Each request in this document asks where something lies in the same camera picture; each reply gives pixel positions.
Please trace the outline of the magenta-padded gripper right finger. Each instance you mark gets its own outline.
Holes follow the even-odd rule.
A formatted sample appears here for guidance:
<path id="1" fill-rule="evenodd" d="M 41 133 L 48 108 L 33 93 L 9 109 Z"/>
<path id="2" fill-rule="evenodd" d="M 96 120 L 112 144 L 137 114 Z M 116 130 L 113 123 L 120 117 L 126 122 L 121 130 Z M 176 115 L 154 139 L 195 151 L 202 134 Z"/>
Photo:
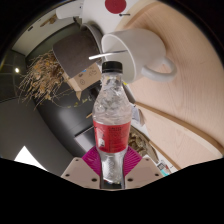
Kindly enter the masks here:
<path id="1" fill-rule="evenodd" d="M 162 178 L 153 161 L 149 157 L 142 158 L 131 147 L 124 157 L 123 174 L 126 189 L 140 188 Z"/>

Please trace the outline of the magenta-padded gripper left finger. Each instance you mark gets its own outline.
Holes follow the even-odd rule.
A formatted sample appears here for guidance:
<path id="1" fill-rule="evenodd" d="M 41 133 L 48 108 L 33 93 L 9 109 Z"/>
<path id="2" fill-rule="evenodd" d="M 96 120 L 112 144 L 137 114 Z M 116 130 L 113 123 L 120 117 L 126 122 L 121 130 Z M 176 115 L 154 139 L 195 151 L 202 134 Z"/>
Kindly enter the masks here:
<path id="1" fill-rule="evenodd" d="M 61 177 L 84 188 L 99 189 L 101 160 L 96 148 L 91 148 L 82 158 L 75 157 Z"/>

